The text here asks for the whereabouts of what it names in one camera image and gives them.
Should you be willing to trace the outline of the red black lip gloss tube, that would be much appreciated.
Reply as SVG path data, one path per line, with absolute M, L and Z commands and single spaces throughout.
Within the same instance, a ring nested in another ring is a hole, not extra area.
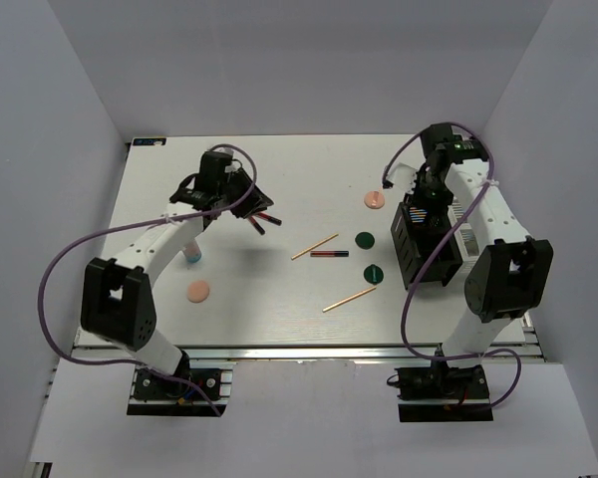
M 283 224 L 281 219 L 265 213 L 257 213 L 256 217 L 276 226 L 281 226 Z

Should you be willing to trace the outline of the wooden stick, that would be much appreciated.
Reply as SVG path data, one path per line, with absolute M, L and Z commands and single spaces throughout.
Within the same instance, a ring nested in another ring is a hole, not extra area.
M 328 237 L 325 237 L 324 239 L 319 240 L 318 242 L 310 245 L 309 247 L 301 250 L 300 252 L 294 254 L 293 256 L 291 256 L 291 261 L 294 261 L 302 256 L 304 256 L 305 254 L 312 252 L 313 250 L 317 249 L 318 247 L 332 241 L 333 239 L 337 238 L 339 236 L 339 233 L 334 233 Z
M 324 314 L 329 313 L 329 312 L 331 312 L 331 311 L 333 311 L 333 310 L 335 310 L 335 309 L 337 309 L 337 308 L 339 308 L 339 307 L 341 307 L 343 305 L 346 305 L 346 304 L 348 304 L 348 303 L 350 303 L 352 301 L 355 301 L 355 300 L 357 300 L 357 299 L 359 299 L 361 297 L 364 297 L 364 296 L 366 296 L 366 295 L 374 292 L 376 289 L 377 289 L 377 286 L 373 285 L 370 288 L 367 288 L 367 289 L 365 289 L 363 291 L 357 292 L 357 293 L 355 293 L 355 294 L 353 294 L 353 295 L 351 295 L 351 296 L 349 296 L 349 297 L 347 297 L 345 299 L 342 299 L 342 300 L 340 300 L 340 301 L 338 301 L 338 302 L 336 302 L 334 304 L 331 304 L 331 305 L 325 307 L 322 310 L 322 313 L 324 313 Z

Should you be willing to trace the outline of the red lip gloss blue cap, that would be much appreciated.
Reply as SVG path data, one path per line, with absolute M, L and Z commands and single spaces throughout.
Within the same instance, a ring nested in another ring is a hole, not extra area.
M 313 250 L 310 257 L 314 258 L 347 258 L 350 256 L 348 250 Z

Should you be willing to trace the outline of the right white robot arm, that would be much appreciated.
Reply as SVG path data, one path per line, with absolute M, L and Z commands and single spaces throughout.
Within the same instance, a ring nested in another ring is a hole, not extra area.
M 475 136 L 436 123 L 421 135 L 425 163 L 413 190 L 416 207 L 444 216 L 454 201 L 474 235 L 479 257 L 463 291 L 466 309 L 441 345 L 445 361 L 430 372 L 432 389 L 451 397 L 466 384 L 464 369 L 480 365 L 494 339 L 542 299 L 553 248 L 535 239 L 515 217 L 494 179 L 494 160 Z

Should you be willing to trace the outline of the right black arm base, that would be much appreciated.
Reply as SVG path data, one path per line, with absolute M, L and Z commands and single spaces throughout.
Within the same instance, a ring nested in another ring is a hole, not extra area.
M 493 421 L 489 388 L 481 365 L 449 367 L 444 361 L 396 368 L 386 385 L 394 388 L 402 423 Z

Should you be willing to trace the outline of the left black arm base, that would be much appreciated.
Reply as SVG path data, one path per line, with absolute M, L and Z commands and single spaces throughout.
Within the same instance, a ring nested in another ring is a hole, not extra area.
M 187 380 L 195 386 L 137 368 L 127 405 L 129 416 L 219 417 L 231 394 L 233 366 L 194 363 Z

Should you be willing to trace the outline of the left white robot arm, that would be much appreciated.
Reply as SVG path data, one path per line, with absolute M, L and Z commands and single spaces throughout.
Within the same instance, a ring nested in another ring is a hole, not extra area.
M 199 171 L 179 184 L 155 224 L 126 249 L 93 259 L 85 270 L 81 328 L 154 370 L 156 385 L 170 397 L 188 391 L 191 375 L 187 355 L 157 329 L 153 286 L 223 212 L 248 219 L 273 205 L 235 153 L 245 152 L 228 144 L 205 151 Z

